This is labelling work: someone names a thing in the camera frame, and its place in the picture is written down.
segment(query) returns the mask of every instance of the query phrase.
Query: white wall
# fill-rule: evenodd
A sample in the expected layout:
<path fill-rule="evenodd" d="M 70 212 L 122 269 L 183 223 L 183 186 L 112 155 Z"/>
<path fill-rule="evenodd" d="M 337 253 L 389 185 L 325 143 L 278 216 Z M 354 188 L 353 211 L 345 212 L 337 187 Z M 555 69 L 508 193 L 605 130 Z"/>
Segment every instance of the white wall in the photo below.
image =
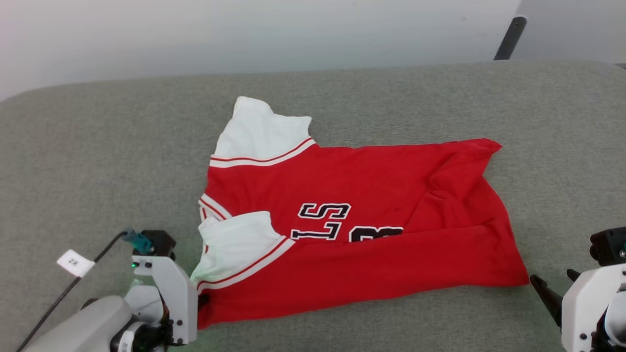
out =
<path fill-rule="evenodd" d="M 61 83 L 492 60 L 520 0 L 4 0 L 0 100 Z"/>
<path fill-rule="evenodd" d="M 626 0 L 522 0 L 528 20 L 511 59 L 626 63 Z"/>

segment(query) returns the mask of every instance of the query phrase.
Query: basketball jersey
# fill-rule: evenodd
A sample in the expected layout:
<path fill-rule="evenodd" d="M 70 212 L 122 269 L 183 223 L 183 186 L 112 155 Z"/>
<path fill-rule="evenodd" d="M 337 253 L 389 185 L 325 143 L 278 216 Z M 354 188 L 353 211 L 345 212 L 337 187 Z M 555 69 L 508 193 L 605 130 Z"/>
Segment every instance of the basketball jersey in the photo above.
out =
<path fill-rule="evenodd" d="M 200 199 L 198 327 L 528 274 L 483 177 L 500 145 L 320 147 L 310 117 L 240 97 Z"/>

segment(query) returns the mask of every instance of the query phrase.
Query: gray upholstery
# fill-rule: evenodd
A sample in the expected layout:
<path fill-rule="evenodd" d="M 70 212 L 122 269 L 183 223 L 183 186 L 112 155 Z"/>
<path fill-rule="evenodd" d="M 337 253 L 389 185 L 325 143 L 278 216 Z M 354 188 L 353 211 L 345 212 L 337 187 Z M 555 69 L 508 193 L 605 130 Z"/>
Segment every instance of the gray upholstery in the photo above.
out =
<path fill-rule="evenodd" d="M 125 227 L 165 229 L 191 272 L 201 250 L 197 199 L 239 95 L 312 116 L 310 134 L 322 146 L 500 142 L 486 177 L 529 272 L 558 291 L 570 284 L 565 269 L 596 267 L 589 235 L 626 225 L 626 71 L 616 66 L 501 61 L 45 88 L 0 103 L 4 348 L 15 349 L 73 279 L 55 264 L 69 248 L 93 258 Z M 132 278 L 130 248 L 117 244 L 42 330 L 90 297 L 124 295 Z M 180 350 L 561 349 L 558 328 L 525 286 L 218 324 Z"/>

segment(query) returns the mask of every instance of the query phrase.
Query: white label tag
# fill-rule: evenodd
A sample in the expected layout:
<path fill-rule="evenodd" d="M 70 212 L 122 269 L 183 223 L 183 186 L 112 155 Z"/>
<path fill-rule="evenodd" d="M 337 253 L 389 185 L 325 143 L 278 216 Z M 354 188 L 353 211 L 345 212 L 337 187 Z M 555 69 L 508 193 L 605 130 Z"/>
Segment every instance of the white label tag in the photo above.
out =
<path fill-rule="evenodd" d="M 96 263 L 72 251 L 71 249 L 56 261 L 63 269 L 74 276 L 83 277 Z"/>

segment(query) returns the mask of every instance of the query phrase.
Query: white shoulder panel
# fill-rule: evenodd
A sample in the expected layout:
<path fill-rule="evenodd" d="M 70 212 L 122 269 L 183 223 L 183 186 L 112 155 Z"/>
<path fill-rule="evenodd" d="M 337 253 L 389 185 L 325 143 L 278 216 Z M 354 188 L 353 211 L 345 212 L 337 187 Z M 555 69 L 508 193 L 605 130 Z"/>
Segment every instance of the white shoulder panel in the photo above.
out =
<path fill-rule="evenodd" d="M 310 121 L 309 116 L 276 115 L 266 102 L 240 96 L 213 156 L 266 160 L 283 155 L 310 138 Z"/>

